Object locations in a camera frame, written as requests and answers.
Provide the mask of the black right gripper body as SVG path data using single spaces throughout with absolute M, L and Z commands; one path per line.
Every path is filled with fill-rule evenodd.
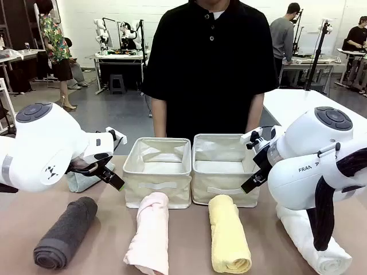
M 259 171 L 254 173 L 255 180 L 267 180 L 268 178 L 268 174 L 270 173 L 272 168 L 272 164 L 268 160 L 267 156 L 269 148 L 270 144 L 268 143 L 266 146 L 260 149 L 256 156 L 253 158 L 253 161 L 259 167 Z

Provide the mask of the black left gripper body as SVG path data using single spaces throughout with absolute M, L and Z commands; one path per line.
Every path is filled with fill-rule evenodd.
M 111 181 L 115 173 L 107 167 L 112 157 L 107 157 L 105 159 L 98 160 L 96 163 L 88 166 L 83 172 L 84 176 L 96 176 L 102 181 Z

